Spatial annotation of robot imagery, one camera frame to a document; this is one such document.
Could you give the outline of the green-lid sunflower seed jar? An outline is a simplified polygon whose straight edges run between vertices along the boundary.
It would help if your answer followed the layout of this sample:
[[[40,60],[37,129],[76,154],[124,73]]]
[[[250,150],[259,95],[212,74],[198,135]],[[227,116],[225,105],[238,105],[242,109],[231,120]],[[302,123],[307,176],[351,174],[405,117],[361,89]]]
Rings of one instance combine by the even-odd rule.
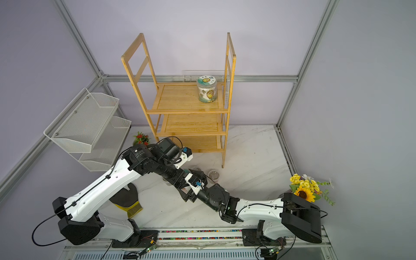
[[[199,101],[211,103],[217,99],[217,80],[214,76],[204,75],[197,80]]]

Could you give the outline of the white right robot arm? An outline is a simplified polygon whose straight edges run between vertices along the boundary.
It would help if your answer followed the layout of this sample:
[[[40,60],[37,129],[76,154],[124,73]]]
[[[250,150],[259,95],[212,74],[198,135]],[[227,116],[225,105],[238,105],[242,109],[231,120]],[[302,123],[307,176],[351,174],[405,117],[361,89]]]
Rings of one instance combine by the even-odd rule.
[[[291,236],[314,244],[322,242],[322,211],[293,193],[269,201],[250,201],[231,196],[219,184],[207,187],[202,171],[179,169],[174,186],[184,201],[200,200],[229,224],[256,221],[261,237],[275,241]]]

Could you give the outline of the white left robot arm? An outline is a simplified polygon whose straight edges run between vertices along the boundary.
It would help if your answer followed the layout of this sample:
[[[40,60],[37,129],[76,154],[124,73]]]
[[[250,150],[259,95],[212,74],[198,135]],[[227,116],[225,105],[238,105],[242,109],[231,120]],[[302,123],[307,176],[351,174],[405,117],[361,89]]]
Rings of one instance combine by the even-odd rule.
[[[109,200],[122,208],[137,206],[138,196],[128,198],[127,194],[137,191],[133,181],[149,173],[158,174],[181,189],[185,177],[181,166],[192,157],[190,148],[177,146],[170,136],[156,144],[129,147],[106,173],[81,192],[53,201],[61,235],[73,245],[96,238],[139,244],[141,231],[133,219],[106,217],[99,214],[99,209]]]

